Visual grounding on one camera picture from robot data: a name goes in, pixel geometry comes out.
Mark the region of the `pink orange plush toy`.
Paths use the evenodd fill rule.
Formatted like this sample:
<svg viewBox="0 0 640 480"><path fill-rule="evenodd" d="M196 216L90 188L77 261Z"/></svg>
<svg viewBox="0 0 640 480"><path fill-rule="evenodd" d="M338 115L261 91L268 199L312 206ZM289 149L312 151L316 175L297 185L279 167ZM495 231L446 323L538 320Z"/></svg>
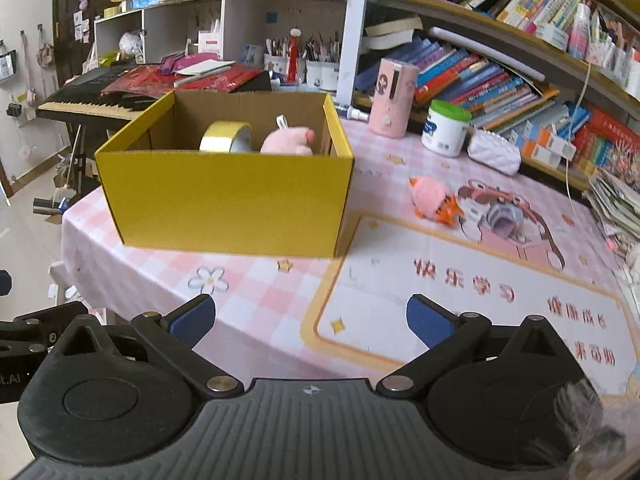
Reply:
<svg viewBox="0 0 640 480"><path fill-rule="evenodd" d="M420 219L455 226L464 218L456 196L441 180L427 176L411 177L409 192L414 214Z"/></svg>

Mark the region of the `yellow tape roll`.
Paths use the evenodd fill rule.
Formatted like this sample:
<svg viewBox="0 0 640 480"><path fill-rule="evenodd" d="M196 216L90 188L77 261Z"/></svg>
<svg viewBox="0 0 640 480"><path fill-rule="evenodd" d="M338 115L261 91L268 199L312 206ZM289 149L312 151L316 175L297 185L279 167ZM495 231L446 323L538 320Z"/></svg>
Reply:
<svg viewBox="0 0 640 480"><path fill-rule="evenodd" d="M218 120L208 126L198 149L204 153L250 153L252 140L253 131L248 122Z"/></svg>

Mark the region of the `pink checkered tablecloth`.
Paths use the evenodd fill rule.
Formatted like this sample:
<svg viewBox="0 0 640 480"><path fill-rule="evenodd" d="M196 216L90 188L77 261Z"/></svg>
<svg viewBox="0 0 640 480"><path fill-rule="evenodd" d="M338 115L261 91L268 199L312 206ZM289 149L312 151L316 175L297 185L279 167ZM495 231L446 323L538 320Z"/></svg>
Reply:
<svg viewBox="0 0 640 480"><path fill-rule="evenodd" d="M215 300L198 353L243 382L255 377L378 380L424 350L408 299L492 322L549 319L596 388L639 392L639 317L582 205L523 176L345 126L355 170L341 258L159 252L122 244L101 191L66 214L62 256L85 300L121 318L167 312L200 292ZM448 183L473 209L520 206L525 228L499 240L485 223L450 229L416 218L413 176Z"/></svg>

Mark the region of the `yellow cardboard box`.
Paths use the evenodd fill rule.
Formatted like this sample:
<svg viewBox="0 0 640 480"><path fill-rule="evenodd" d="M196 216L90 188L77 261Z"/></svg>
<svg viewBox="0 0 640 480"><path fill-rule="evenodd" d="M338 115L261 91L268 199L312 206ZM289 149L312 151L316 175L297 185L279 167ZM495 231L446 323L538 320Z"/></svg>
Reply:
<svg viewBox="0 0 640 480"><path fill-rule="evenodd" d="M311 128L314 154L260 152L279 115ZM218 120L248 122L252 151L201 152ZM127 246L332 258L355 156L325 93L177 90L103 144L96 164Z"/></svg>

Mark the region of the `white quilted pouch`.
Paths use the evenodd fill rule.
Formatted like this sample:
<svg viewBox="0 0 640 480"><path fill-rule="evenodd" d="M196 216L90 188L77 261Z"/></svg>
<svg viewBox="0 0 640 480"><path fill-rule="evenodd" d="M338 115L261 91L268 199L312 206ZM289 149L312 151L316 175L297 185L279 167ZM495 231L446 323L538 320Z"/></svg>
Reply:
<svg viewBox="0 0 640 480"><path fill-rule="evenodd" d="M520 150L508 140L490 131L476 129L468 145L469 158L506 176L520 170Z"/></svg>

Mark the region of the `white jar green lid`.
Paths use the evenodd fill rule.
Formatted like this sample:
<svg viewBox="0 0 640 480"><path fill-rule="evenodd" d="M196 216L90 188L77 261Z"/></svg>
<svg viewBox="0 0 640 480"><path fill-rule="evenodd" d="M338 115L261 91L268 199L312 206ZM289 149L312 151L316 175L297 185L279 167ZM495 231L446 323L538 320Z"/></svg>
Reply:
<svg viewBox="0 0 640 480"><path fill-rule="evenodd" d="M445 157L458 157L471 120L472 114L462 106L433 100L421 136L424 148Z"/></svg>

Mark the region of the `stack of papers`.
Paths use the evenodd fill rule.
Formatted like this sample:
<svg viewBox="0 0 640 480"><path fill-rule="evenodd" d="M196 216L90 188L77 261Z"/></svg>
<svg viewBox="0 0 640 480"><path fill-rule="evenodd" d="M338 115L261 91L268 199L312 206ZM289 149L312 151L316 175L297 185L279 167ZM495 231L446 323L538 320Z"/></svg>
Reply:
<svg viewBox="0 0 640 480"><path fill-rule="evenodd" d="M639 193L614 174L597 169L584 197L591 205L605 240L639 278Z"/></svg>

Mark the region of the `pink humidifier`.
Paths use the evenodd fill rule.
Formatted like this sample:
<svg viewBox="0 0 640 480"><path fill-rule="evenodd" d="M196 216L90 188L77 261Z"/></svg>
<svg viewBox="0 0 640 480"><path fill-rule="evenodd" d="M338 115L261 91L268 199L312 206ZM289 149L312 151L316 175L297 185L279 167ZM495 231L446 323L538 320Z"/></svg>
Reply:
<svg viewBox="0 0 640 480"><path fill-rule="evenodd" d="M418 66L382 59L369 114L373 133L391 139L405 136L418 76Z"/></svg>

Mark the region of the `black electronic keyboard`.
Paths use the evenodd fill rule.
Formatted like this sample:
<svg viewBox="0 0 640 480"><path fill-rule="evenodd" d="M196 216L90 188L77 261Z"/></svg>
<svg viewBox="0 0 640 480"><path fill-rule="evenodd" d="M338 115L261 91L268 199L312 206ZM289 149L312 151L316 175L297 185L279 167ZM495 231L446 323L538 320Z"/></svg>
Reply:
<svg viewBox="0 0 640 480"><path fill-rule="evenodd" d="M90 70L39 104L36 116L69 124L126 124L164 95L134 90L130 76L136 69L134 64L116 63Z"/></svg>

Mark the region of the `red paper pile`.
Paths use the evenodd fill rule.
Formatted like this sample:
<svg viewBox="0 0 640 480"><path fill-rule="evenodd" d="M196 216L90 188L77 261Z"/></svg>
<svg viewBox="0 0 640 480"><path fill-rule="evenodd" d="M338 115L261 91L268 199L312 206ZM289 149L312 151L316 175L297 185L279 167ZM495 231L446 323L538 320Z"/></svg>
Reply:
<svg viewBox="0 0 640 480"><path fill-rule="evenodd" d="M111 94L133 94L160 98L165 94L180 90L210 90L222 93L233 93L247 88L250 84L262 81L269 82L263 70L250 68L240 62L216 62L211 68L197 68L190 73L193 66L187 67L182 74L172 72L163 74L160 65L139 65L119 76L102 91L102 96Z"/></svg>

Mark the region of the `white pen holder cups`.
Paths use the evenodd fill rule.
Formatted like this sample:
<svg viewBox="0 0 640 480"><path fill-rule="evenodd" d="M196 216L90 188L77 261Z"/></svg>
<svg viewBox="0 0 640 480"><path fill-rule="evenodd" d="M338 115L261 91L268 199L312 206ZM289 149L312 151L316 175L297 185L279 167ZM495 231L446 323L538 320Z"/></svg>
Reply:
<svg viewBox="0 0 640 480"><path fill-rule="evenodd" d="M264 54L264 70L270 76L272 90L337 92L340 64L298 59L297 79L288 81L288 58Z"/></svg>

